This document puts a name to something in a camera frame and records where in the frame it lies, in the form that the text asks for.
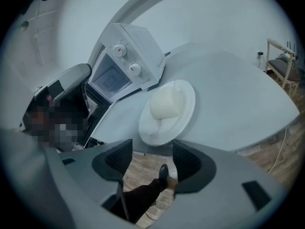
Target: black pants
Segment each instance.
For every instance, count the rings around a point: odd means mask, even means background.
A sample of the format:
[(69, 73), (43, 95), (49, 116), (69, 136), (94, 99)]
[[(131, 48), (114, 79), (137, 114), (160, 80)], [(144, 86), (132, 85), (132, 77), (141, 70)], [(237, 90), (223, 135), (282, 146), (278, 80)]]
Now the black pants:
[[(162, 191), (163, 187), (160, 180), (154, 179), (149, 185), (142, 185), (134, 190), (125, 192), (124, 197), (129, 214), (129, 221), (134, 224), (137, 223)], [(114, 205), (111, 212), (123, 219), (126, 219), (121, 201)]]

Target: wooden chair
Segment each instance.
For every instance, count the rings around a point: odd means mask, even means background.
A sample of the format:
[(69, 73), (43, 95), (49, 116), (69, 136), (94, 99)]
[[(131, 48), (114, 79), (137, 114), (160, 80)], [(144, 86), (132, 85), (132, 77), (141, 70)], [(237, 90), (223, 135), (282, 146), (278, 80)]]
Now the wooden chair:
[[(291, 70), (292, 61), (295, 56), (295, 53), (291, 49), (282, 46), (281, 44), (279, 44), (278, 42), (276, 42), (270, 38), (268, 38), (267, 41), (268, 41), (268, 51), (267, 51), (265, 73), (267, 73), (267, 69), (268, 69), (268, 67), (270, 67), (274, 71), (276, 76), (283, 81), (282, 88), (285, 87), (286, 83), (290, 84), (289, 93), (290, 93), (291, 85), (295, 85), (295, 89), (293, 90), (293, 92), (290, 96), (290, 97), (292, 97), (295, 94), (295, 92), (299, 86), (299, 83), (301, 81), (299, 74), (297, 72), (295, 72), (294, 70)], [(270, 45), (272, 45), (272, 46), (278, 48), (279, 50), (282, 50), (285, 53), (288, 53), (290, 55), (288, 64), (282, 60), (269, 60)]]

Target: person's leg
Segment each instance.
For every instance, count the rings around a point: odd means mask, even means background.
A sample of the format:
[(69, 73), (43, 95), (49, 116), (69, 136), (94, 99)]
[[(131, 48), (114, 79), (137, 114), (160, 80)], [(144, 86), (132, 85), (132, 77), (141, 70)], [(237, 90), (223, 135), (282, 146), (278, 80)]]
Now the person's leg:
[[(132, 191), (124, 192), (124, 200), (129, 214), (129, 221), (137, 223), (141, 216), (149, 209), (159, 194), (167, 188), (168, 167), (162, 165), (159, 178), (154, 179), (149, 185), (142, 185)], [(124, 218), (122, 205), (116, 204), (112, 213)]]

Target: foot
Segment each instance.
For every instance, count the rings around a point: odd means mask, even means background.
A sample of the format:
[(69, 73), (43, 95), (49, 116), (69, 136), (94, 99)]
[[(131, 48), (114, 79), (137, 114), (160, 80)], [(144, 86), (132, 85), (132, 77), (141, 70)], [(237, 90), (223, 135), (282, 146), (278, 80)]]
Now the foot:
[(166, 164), (163, 164), (159, 171), (159, 180), (161, 181), (161, 184), (163, 186), (163, 190), (167, 189), (168, 183), (167, 183), (167, 177), (169, 175), (168, 167)]

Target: table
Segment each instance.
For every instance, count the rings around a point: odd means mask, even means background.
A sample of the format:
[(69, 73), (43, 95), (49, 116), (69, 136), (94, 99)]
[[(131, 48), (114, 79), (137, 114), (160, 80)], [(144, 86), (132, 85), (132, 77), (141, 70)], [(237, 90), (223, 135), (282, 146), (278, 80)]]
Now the table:
[(176, 79), (188, 81), (196, 95), (193, 116), (180, 140), (233, 151), (274, 135), (299, 115), (281, 87), (251, 63), (226, 51), (188, 43), (167, 56), (157, 86), (116, 102), (91, 136), (106, 143), (131, 138), (134, 151), (171, 156), (169, 145), (146, 145), (138, 125), (156, 88)]

